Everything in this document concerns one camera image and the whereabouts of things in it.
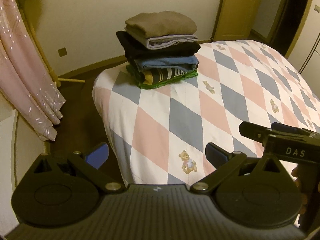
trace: curtain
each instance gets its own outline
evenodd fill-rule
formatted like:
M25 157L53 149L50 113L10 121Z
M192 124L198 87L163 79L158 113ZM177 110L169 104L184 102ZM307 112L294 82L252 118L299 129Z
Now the curtain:
M0 0L0 90L40 139L54 141L66 101L41 61L15 0Z

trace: finger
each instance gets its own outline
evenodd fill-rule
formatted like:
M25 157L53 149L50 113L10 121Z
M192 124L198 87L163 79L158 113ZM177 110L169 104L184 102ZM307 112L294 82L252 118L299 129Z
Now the finger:
M303 215L305 212L306 212L306 207L305 206L302 206L302 208L300 209L300 211L299 211L299 214L300 215Z
M296 186L298 187L298 189L301 191L301 181L300 181L300 179L296 179L296 180L294 181L294 183L296 184Z
M305 205L308 203L308 197L306 194L302 194L302 205Z
M298 177L298 167L295 167L295 168L292 170L291 175L292 175L293 177L295 177L295 178Z

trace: bedspread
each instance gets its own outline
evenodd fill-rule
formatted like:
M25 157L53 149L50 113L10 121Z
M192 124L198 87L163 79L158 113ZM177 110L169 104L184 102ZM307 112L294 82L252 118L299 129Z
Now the bedspread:
M320 102L277 51L255 41L202 44L197 77L140 90L124 63L104 70L92 96L124 182L191 185L214 171L208 142L262 156L242 121L320 132ZM290 172L295 164L283 162Z

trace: black folded garment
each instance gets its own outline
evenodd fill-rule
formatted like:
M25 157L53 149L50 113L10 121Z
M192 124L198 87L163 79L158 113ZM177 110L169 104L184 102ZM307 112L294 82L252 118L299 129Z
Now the black folded garment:
M127 59L142 59L153 57L189 57L197 53L200 45L197 42L183 42L164 49L147 49L127 32L116 32L118 40L124 47L125 57Z

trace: blue folded denim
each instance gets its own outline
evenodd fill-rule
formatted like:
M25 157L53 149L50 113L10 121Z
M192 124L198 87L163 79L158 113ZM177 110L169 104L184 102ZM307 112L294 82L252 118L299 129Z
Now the blue folded denim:
M152 59L135 59L134 62L140 72L152 68L177 68L183 71L193 71L199 61L195 55L190 57L161 57Z

